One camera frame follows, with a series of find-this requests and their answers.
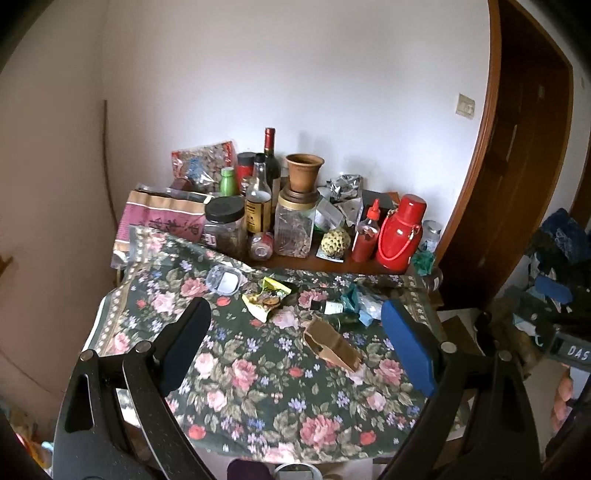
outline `clay pot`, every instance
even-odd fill
[[[290,169],[291,189],[297,193],[312,192],[324,158],[309,153],[294,153],[285,158]]]

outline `metal bolt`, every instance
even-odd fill
[[[511,359],[513,358],[513,356],[511,355],[510,352],[508,352],[507,350],[501,350],[499,352],[499,358],[501,360],[503,360],[504,362],[510,362]]]
[[[84,350],[80,354],[80,360],[82,360],[83,362],[87,362],[88,360],[90,360],[94,356],[94,354],[95,353],[92,350]]]
[[[147,340],[142,340],[135,346],[135,351],[138,353],[145,353],[152,347],[152,344]]]
[[[445,352],[445,353],[456,353],[457,352],[457,346],[455,343],[451,343],[451,342],[443,342],[441,344],[441,349]]]

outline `snack package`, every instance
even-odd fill
[[[176,200],[133,190],[127,198],[117,229],[111,267],[122,268],[127,265],[130,225],[149,226],[198,242],[205,223],[205,204],[211,197],[201,195],[201,198],[202,202]]]
[[[262,323],[272,309],[276,309],[281,301],[291,293],[291,289],[271,277],[262,279],[262,290],[259,293],[243,294],[242,300],[252,316]]]
[[[172,152],[174,178],[187,178],[200,193],[219,192],[222,168],[236,163],[232,141]]]

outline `dark brown bottle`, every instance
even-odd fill
[[[265,164],[267,183],[271,189],[271,208],[275,212],[281,190],[281,165],[275,158],[275,129],[265,128]]]

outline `blue cloth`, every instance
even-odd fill
[[[550,215],[540,228],[554,239],[569,264],[574,265],[591,258],[585,230],[563,208]]]

